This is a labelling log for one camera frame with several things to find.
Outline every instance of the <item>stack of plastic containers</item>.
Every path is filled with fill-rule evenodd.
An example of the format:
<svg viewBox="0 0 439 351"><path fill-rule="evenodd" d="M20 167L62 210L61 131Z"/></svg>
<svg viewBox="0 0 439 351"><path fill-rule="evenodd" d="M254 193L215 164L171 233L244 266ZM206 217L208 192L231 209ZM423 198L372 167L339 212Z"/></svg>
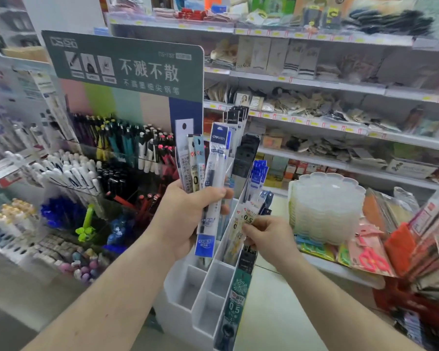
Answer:
<svg viewBox="0 0 439 351"><path fill-rule="evenodd" d="M366 190L351 178L315 172L290 184L290 225L295 234L340 245L358 227Z"/></svg>

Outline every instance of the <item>scissors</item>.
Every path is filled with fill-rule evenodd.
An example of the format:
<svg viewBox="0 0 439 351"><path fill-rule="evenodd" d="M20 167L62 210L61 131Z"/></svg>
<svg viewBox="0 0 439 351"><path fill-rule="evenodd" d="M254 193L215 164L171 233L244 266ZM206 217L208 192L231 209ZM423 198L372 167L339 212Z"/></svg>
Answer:
<svg viewBox="0 0 439 351"><path fill-rule="evenodd" d="M357 239L363 248L363 252L359 255L361 265L370 272L376 272L377 270L389 272L390 266L387 260L375 253L373 248L368 247L363 237L359 236Z"/></svg>

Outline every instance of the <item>forearm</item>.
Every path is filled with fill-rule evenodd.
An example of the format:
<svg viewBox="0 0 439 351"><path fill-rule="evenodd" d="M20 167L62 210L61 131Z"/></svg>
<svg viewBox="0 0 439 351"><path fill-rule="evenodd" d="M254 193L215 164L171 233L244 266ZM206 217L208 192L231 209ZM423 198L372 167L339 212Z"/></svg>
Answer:
<svg viewBox="0 0 439 351"><path fill-rule="evenodd" d="M329 351L422 350L341 290L297 253L277 270L287 280Z"/></svg>
<svg viewBox="0 0 439 351"><path fill-rule="evenodd" d="M144 234L23 350L129 350L173 263Z"/></svg>

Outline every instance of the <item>display sign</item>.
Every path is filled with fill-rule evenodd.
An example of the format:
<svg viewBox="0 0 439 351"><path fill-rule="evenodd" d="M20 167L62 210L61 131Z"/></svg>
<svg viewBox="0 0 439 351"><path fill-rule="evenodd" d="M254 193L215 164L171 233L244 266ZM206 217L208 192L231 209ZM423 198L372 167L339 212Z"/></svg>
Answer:
<svg viewBox="0 0 439 351"><path fill-rule="evenodd" d="M203 102L203 48L43 31L59 78Z"/></svg>

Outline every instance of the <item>hand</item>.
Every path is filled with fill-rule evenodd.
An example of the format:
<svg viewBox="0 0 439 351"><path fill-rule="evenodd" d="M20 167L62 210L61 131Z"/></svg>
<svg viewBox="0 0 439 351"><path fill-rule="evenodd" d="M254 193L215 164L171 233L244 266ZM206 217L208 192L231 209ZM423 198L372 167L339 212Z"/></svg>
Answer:
<svg viewBox="0 0 439 351"><path fill-rule="evenodd" d="M192 235L202 219L203 208L221 199L233 198L231 188L206 187L187 194L181 180L171 183L146 232L147 235L168 248L173 262L185 257L195 244ZM222 205L221 214L229 214L229 207Z"/></svg>
<svg viewBox="0 0 439 351"><path fill-rule="evenodd" d="M258 250L277 270L286 258L299 255L293 231L281 217L257 216L254 223L244 224L242 231L247 236L244 243Z"/></svg>

